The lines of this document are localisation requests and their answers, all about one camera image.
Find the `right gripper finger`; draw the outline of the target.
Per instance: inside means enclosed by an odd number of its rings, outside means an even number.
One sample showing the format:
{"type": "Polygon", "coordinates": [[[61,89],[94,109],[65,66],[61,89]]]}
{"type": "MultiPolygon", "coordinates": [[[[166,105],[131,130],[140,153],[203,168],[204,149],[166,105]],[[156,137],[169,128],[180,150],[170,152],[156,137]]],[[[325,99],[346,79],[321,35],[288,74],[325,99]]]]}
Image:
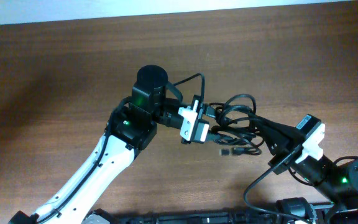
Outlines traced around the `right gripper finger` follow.
{"type": "Polygon", "coordinates": [[[273,156],[289,152],[287,147],[290,145],[291,140],[285,136],[279,136],[277,132],[273,133],[272,139],[264,139],[264,141],[273,156]]]}
{"type": "Polygon", "coordinates": [[[300,131],[293,126],[276,123],[257,115],[250,115],[250,120],[263,139],[272,139],[273,133],[277,132],[279,136],[285,136],[288,139],[299,139],[300,131]]]}

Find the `black USB cable blue plug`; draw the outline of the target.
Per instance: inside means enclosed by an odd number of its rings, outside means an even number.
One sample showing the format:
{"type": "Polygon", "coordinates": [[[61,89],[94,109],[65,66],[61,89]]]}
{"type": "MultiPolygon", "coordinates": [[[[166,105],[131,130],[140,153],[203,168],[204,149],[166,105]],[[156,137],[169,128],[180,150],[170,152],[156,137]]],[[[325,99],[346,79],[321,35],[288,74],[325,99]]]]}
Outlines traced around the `black USB cable blue plug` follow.
{"type": "Polygon", "coordinates": [[[232,128],[233,124],[247,121],[249,125],[247,127],[244,127],[244,129],[246,131],[255,129],[255,122],[257,121],[257,104],[255,98],[250,94],[238,94],[231,97],[224,103],[213,102],[210,103],[208,106],[212,107],[212,109],[214,110],[214,119],[216,120],[216,123],[220,128],[232,128]],[[250,100],[251,105],[248,106],[245,104],[233,104],[234,101],[241,98],[250,100]],[[241,113],[243,114],[243,116],[236,119],[228,118],[228,114],[232,112],[241,113]]]}

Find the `black cable small plug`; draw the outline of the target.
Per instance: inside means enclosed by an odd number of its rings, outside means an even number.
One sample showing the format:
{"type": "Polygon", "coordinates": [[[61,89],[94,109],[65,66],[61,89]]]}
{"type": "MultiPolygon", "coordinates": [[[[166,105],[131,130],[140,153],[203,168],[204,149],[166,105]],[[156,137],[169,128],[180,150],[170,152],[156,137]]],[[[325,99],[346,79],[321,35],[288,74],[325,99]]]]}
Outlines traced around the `black cable small plug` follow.
{"type": "Polygon", "coordinates": [[[246,131],[244,127],[220,128],[214,126],[212,132],[232,137],[230,141],[214,141],[216,144],[230,147],[220,149],[221,156],[259,156],[262,153],[260,147],[265,141],[259,136],[257,129],[246,131]]]}

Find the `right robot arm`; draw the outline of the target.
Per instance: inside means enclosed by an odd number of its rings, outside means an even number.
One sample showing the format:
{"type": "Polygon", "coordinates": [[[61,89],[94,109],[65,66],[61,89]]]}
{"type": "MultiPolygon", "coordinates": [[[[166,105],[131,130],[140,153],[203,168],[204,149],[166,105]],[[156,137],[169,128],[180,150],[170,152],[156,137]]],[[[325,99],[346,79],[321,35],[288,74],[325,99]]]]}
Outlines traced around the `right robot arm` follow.
{"type": "Polygon", "coordinates": [[[332,161],[319,145],[325,124],[307,114],[296,126],[257,117],[251,121],[267,144],[271,155],[269,172],[290,171],[294,179],[316,189],[333,203],[333,215],[358,209],[358,156],[343,156],[332,161]]]}

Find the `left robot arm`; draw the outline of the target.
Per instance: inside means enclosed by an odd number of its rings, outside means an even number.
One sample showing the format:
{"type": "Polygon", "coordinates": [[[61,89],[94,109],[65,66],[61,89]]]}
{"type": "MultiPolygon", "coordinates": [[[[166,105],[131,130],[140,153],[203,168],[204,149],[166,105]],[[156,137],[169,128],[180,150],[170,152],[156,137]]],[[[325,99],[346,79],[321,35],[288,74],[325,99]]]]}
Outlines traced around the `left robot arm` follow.
{"type": "Polygon", "coordinates": [[[203,116],[217,112],[204,103],[204,94],[183,102],[176,84],[158,65],[139,69],[132,94],[114,109],[95,149],[68,182],[31,215],[18,211],[9,224],[82,223],[110,183],[155,137],[158,124],[176,128],[184,144],[213,139],[203,116]]]}

